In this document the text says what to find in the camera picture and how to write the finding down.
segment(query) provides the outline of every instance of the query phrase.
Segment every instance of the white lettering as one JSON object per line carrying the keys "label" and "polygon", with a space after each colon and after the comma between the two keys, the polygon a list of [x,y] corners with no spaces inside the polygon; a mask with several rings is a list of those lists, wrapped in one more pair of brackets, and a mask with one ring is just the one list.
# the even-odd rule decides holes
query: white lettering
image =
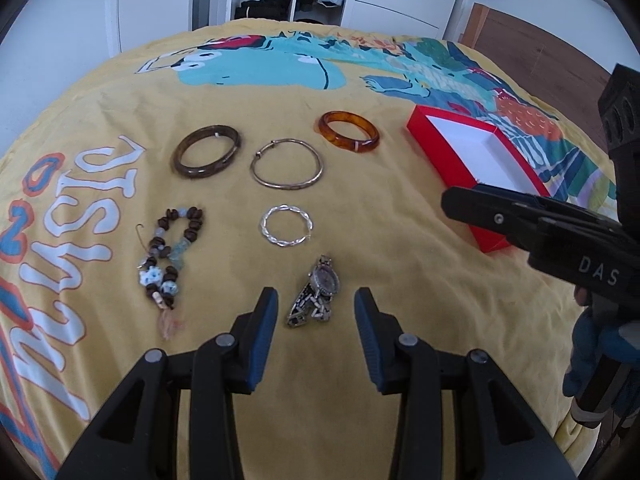
{"label": "white lettering", "polygon": [[580,272],[588,272],[589,267],[591,267],[591,259],[588,256],[583,256],[582,257],[582,261],[580,262],[580,267],[578,267],[578,270]]}
{"label": "white lettering", "polygon": [[93,245],[86,248],[68,243],[52,247],[40,242],[34,242],[31,244],[31,250],[39,254],[54,267],[62,270],[66,274],[66,277],[57,282],[39,270],[34,269],[29,264],[21,264],[19,270],[20,278],[27,283],[46,286],[56,294],[59,294],[66,288],[78,288],[82,283],[80,270],[69,260],[63,258],[66,254],[85,262],[94,260],[107,262],[111,259],[111,250],[104,245]]}
{"label": "white lettering", "polygon": [[596,271],[593,273],[592,278],[599,278],[602,281],[602,273],[604,271],[604,264],[600,264]]}
{"label": "white lettering", "polygon": [[75,222],[60,225],[53,219],[53,212],[58,206],[63,204],[76,206],[78,205],[78,200],[69,195],[61,195],[51,204],[47,212],[44,213],[44,227],[55,237],[60,237],[61,234],[68,231],[78,231],[78,229],[84,226],[91,216],[100,209],[104,210],[104,216],[98,220],[94,226],[94,234],[110,233],[120,222],[120,209],[118,205],[111,198],[103,198],[102,200],[93,202]]}
{"label": "white lettering", "polygon": [[30,332],[25,332],[21,328],[14,327],[9,331],[9,338],[14,346],[13,361],[18,375],[49,392],[65,406],[76,412],[82,420],[89,420],[89,408],[84,400],[70,393],[62,381],[54,377],[25,350],[26,346],[37,352],[51,362],[58,371],[64,369],[64,356],[44,339],[40,330],[34,327]]}
{"label": "white lettering", "polygon": [[30,308],[29,313],[31,314],[33,323],[39,326],[48,336],[57,339],[64,344],[70,346],[75,345],[86,333],[82,319],[72,308],[61,301],[54,301],[53,306],[60,314],[62,314],[64,319],[63,322],[54,319],[49,314],[41,310]]}
{"label": "white lettering", "polygon": [[122,194],[125,198],[131,198],[136,193],[136,186],[134,180],[138,170],[127,170],[124,178],[117,177],[108,180],[107,182],[98,182],[97,180],[79,180],[68,176],[71,170],[65,171],[58,179],[58,186],[56,187],[56,196],[64,191],[66,187],[90,187],[100,191],[108,191],[110,189],[122,188]]}
{"label": "white lettering", "polygon": [[618,282],[619,274],[620,274],[619,270],[613,269],[611,271],[610,278],[607,280],[607,283],[609,283],[609,285],[615,285]]}
{"label": "white lettering", "polygon": [[132,147],[133,151],[127,153],[127,155],[121,155],[109,162],[105,162],[104,164],[90,164],[84,160],[87,155],[112,155],[115,148],[95,148],[94,150],[85,150],[84,152],[78,153],[76,156],[76,166],[81,170],[86,171],[87,173],[99,173],[100,171],[112,170],[113,168],[117,168],[118,166],[124,166],[126,164],[132,164],[136,162],[140,155],[145,151],[145,149],[139,144],[133,142],[133,140],[125,137],[124,135],[120,135],[118,137],[121,140],[124,140],[129,146]]}

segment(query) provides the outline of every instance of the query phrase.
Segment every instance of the cable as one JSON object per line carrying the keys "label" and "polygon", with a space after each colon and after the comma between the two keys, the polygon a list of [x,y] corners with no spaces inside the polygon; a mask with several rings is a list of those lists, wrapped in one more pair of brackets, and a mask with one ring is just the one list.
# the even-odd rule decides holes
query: cable
{"label": "cable", "polygon": [[616,426],[616,429],[613,431],[613,433],[611,433],[611,436],[605,442],[604,446],[602,446],[602,449],[600,450],[600,452],[596,455],[596,457],[594,459],[588,460],[587,463],[585,464],[584,468],[582,468],[582,471],[578,475],[578,478],[580,480],[586,480],[587,479],[589,473],[593,470],[593,468],[598,463],[598,460],[600,460],[602,458],[602,456],[604,455],[604,453],[606,452],[606,450],[609,449],[609,446],[613,442],[613,439],[615,439],[618,436],[618,433],[620,432],[620,429],[622,428],[622,424],[624,423],[626,418],[629,415],[631,415],[631,412],[633,411],[634,405],[635,405],[636,401],[639,398],[640,398],[640,386],[638,387],[638,390],[636,391],[636,393],[634,394],[633,398],[631,399],[631,402],[626,407],[626,410],[623,413],[623,416],[620,418],[620,421],[619,421],[618,425]]}

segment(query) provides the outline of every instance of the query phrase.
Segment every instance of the silver bracelet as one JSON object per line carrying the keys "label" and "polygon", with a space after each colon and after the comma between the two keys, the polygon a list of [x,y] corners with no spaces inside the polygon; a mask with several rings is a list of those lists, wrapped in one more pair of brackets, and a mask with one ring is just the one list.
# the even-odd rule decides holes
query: silver bracelet
{"label": "silver bracelet", "polygon": [[[258,160],[260,160],[260,158],[264,155],[264,152],[266,152],[267,150],[270,150],[271,148],[274,148],[275,146],[283,142],[294,142],[295,144],[300,144],[312,153],[312,155],[316,159],[315,176],[313,176],[309,180],[305,180],[304,182],[300,182],[298,184],[278,184],[276,182],[269,182],[268,180],[264,180],[263,178],[259,177],[257,173],[255,173],[255,165],[258,162]],[[320,177],[322,176],[322,172],[324,171],[324,164],[322,163],[322,158],[320,157],[320,154],[316,152],[314,147],[308,142],[305,142],[304,140],[299,140],[299,139],[278,139],[278,140],[272,140],[269,144],[267,144],[266,146],[263,146],[262,148],[260,148],[260,150],[255,152],[254,160],[251,161],[250,171],[251,171],[251,174],[254,176],[254,179],[258,183],[266,187],[272,187],[273,189],[289,189],[289,190],[305,189],[305,187],[312,186],[318,180],[320,180]]]}
{"label": "silver bracelet", "polygon": [[[291,211],[293,213],[298,213],[300,216],[302,216],[302,218],[304,218],[306,221],[306,228],[307,228],[306,235],[304,235],[302,238],[298,238],[297,240],[292,240],[289,242],[286,240],[278,240],[275,236],[270,234],[269,230],[267,229],[267,220],[269,219],[269,216],[271,216],[271,214],[275,213],[276,211]],[[301,244],[307,238],[311,237],[311,231],[314,228],[314,223],[311,221],[311,218],[309,218],[309,215],[304,211],[302,211],[302,209],[300,209],[299,207],[296,207],[294,205],[282,204],[282,205],[277,205],[276,207],[272,207],[262,216],[262,220],[260,221],[260,228],[262,230],[262,234],[272,244],[276,244],[279,247],[293,247],[294,245]]]}

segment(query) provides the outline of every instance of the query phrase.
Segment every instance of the bedspread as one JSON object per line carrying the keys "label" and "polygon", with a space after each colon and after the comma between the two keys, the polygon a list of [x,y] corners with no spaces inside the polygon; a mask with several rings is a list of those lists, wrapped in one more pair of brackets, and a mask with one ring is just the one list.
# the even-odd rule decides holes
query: bedspread
{"label": "bedspread", "polygon": [[[487,58],[453,43],[239,20],[111,59],[42,113],[0,162],[0,423],[43,478],[145,350],[197,348],[251,310],[263,286],[278,290],[282,317],[320,254],[342,282],[332,320],[295,330],[280,322],[264,381],[235,400],[248,480],[386,478],[398,399],[380,397],[367,377],[353,318],[360,286],[437,349],[485,348],[574,467],[584,464],[595,433],[572,423],[561,394],[580,313],[572,287],[527,267],[515,248],[481,253],[465,225],[445,218],[444,185],[405,128],[415,104],[496,124],[553,197],[615,217],[606,156]],[[314,125],[335,109],[372,121],[380,146],[358,154],[325,141]],[[174,147],[209,124],[241,133],[235,162],[202,180],[173,173]],[[254,152],[281,137],[321,153],[316,185],[282,191],[252,180]],[[203,140],[186,162],[227,147]],[[312,167],[304,149],[287,145],[259,170],[296,182]],[[279,248],[262,237],[261,215],[281,203],[315,222],[305,244]],[[165,342],[138,283],[136,225],[149,240],[166,208],[191,205],[206,222],[180,272],[184,327]],[[281,215],[276,234],[292,235],[296,219]],[[445,433],[450,474],[450,419]],[[183,478],[185,438],[182,425]]]}

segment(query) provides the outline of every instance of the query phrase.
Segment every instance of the screw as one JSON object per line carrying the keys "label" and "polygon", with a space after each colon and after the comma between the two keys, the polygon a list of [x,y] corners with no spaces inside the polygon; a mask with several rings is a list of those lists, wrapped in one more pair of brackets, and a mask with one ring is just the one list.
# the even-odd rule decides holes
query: screw
{"label": "screw", "polygon": [[149,350],[145,354],[145,361],[147,363],[157,363],[160,359],[162,359],[162,350],[159,350],[157,348]]}
{"label": "screw", "polygon": [[416,346],[418,344],[418,338],[413,334],[400,334],[398,342],[402,346]]}
{"label": "screw", "polygon": [[471,360],[473,362],[478,363],[479,365],[484,365],[489,360],[489,355],[487,354],[487,352],[479,348],[476,348],[475,350],[469,352],[469,357],[471,357]]}
{"label": "screw", "polygon": [[222,348],[228,348],[229,346],[233,346],[236,342],[236,338],[231,334],[220,334],[216,337],[216,345],[222,346]]}

